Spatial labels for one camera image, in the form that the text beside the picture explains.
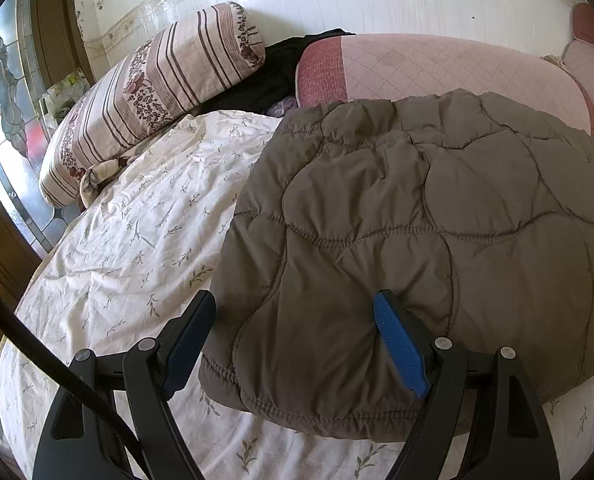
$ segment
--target bed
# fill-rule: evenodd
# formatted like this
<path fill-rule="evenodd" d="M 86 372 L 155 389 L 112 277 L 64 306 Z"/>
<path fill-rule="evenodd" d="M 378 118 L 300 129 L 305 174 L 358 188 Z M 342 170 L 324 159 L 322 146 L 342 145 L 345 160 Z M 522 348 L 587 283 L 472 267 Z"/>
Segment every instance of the bed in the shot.
<path fill-rule="evenodd" d="M 44 260 L 16 311 L 59 358 L 123 351 L 156 335 L 209 288 L 237 193 L 279 120 L 245 112 L 183 119 L 158 138 Z M 10 342 L 0 351 L 0 406 L 28 478 L 57 386 Z M 128 418 L 125 396 L 118 409 Z M 206 478 L 384 478 L 402 444 L 296 433 L 207 398 L 197 368 L 171 410 Z M 594 377 L 544 407 L 570 479 L 594 450 Z M 444 467 L 451 478 L 466 436 Z"/>

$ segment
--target black cloth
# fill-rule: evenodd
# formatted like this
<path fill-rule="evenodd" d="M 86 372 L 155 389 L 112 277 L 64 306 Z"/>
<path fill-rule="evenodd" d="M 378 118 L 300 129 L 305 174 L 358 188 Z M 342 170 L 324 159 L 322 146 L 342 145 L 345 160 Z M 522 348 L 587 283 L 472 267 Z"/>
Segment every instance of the black cloth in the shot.
<path fill-rule="evenodd" d="M 215 110 L 241 110 L 263 114 L 273 104 L 295 95 L 295 71 L 306 47 L 335 36 L 351 36 L 340 28 L 302 38 L 288 38 L 266 47 L 266 62 L 253 75 L 206 101 L 202 114 Z"/>

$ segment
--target blue gripper pad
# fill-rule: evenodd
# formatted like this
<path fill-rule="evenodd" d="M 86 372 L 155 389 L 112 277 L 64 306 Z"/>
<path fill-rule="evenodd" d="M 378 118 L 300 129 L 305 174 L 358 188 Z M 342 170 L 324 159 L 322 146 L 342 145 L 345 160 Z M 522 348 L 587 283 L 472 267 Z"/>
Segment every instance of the blue gripper pad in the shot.
<path fill-rule="evenodd" d="M 373 301 L 373 316 L 404 385 L 413 390 L 418 399 L 423 399 L 430 391 L 430 384 L 426 380 L 422 354 L 382 292 Z"/>

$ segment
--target silver bolt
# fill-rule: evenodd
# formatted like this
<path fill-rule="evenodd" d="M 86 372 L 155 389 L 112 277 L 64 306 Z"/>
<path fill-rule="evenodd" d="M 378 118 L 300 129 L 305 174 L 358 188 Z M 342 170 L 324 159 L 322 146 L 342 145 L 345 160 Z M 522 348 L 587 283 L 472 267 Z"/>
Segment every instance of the silver bolt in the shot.
<path fill-rule="evenodd" d="M 155 348 L 155 340 L 152 337 L 142 339 L 137 343 L 137 348 L 143 352 Z"/>
<path fill-rule="evenodd" d="M 504 359 L 515 359 L 515 356 L 517 355 L 510 346 L 503 346 L 500 353 Z"/>
<path fill-rule="evenodd" d="M 88 348 L 84 348 L 75 354 L 75 359 L 77 361 L 85 361 L 92 355 L 92 352 Z"/>
<path fill-rule="evenodd" d="M 435 339 L 435 346 L 440 350 L 450 350 L 453 347 L 453 342 L 447 337 L 438 337 Z"/>

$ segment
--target white floral bed sheet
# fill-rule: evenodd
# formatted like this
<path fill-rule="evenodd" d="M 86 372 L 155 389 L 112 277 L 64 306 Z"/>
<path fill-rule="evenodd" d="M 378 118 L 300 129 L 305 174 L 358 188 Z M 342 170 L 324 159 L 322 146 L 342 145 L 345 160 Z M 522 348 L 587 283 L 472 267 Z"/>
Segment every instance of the white floral bed sheet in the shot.
<path fill-rule="evenodd" d="M 237 193 L 279 120 L 244 112 L 188 116 L 129 166 L 75 222 L 16 311 L 62 361 L 79 349 L 125 351 L 208 288 Z M 32 465 L 56 384 L 10 343 L 0 352 L 0 414 L 24 471 Z M 118 410 L 128 423 L 125 394 Z M 170 401 L 208 480 L 384 478 L 401 444 L 297 433 L 208 399 L 193 371 Z M 544 407 L 570 479 L 594 449 L 594 377 Z M 456 437 L 442 478 L 458 470 Z"/>

